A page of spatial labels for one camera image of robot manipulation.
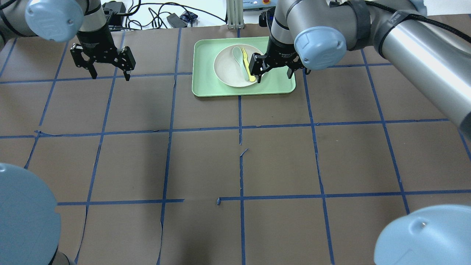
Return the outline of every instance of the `plate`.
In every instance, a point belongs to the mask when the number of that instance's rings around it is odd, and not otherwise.
[[[234,58],[234,55],[232,54],[232,49],[234,47],[244,48],[247,52],[247,55],[249,56],[249,62],[253,53],[257,52],[259,54],[263,54],[256,47],[247,44],[234,44],[229,47],[225,47],[214,59],[214,73],[219,78],[219,80],[221,80],[221,82],[228,86],[246,87],[255,84],[257,81],[250,82],[245,80],[244,74],[242,72],[245,70],[240,67],[239,63],[236,61],[236,58]]]

